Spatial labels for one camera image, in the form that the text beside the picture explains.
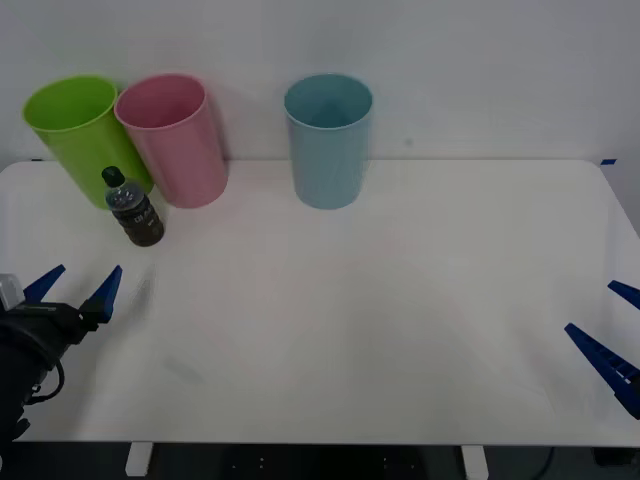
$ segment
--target cup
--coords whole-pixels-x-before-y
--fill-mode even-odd
[[[293,182],[315,208],[352,203],[369,161],[373,95],[360,81],[322,74],[295,83],[285,95]]]
[[[80,75],[35,92],[23,109],[27,124],[51,150],[80,190],[98,208],[104,200],[102,170],[116,166],[146,193],[153,182],[113,114],[118,89],[98,76]]]
[[[115,114],[169,203],[196,208],[222,194],[227,174],[200,81],[182,74],[146,78],[122,92]]]

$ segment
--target dark bottle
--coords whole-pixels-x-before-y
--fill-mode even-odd
[[[102,178],[109,186],[104,194],[107,206],[131,241],[140,247],[158,243],[164,226],[142,187],[125,179],[117,167],[105,168]]]

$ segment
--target white wall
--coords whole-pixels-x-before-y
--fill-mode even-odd
[[[235,157],[286,155],[282,95],[320,71],[372,87],[377,157],[631,157],[639,24],[639,0],[3,0],[0,163],[45,155],[38,86],[167,70],[205,78]]]

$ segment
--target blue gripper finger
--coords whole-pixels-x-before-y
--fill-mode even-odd
[[[45,273],[38,280],[24,289],[24,300],[26,303],[39,303],[47,292],[51,289],[56,280],[65,271],[64,265],[58,265],[48,273]]]

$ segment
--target table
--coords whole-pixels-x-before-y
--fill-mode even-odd
[[[640,446],[564,333],[640,365],[640,240],[581,161],[379,160],[358,200],[296,198],[286,161],[131,244],[57,163],[0,174],[0,271],[79,305],[124,269],[108,326],[28,408],[29,440]],[[50,375],[43,392],[55,384]]]

